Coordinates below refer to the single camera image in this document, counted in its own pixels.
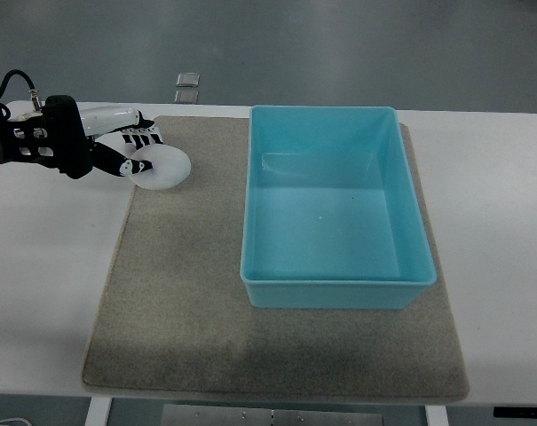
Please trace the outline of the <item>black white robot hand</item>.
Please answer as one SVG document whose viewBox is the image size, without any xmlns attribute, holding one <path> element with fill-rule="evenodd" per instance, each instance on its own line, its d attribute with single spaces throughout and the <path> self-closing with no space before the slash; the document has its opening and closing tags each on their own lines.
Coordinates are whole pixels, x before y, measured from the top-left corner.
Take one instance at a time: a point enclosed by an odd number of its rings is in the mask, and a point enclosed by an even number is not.
<svg viewBox="0 0 537 426">
<path fill-rule="evenodd" d="M 39 164 L 56 169 L 72 179 L 94 169 L 117 177 L 129 177 L 151 164 L 134 162 L 99 138 L 118 133 L 133 153 L 144 146 L 162 144 L 162 136 L 151 120 L 132 108 L 93 108 L 80 111 L 68 95 L 53 95 L 41 102 L 36 90 L 30 92 L 32 111 L 13 118 L 13 162 Z"/>
</svg>

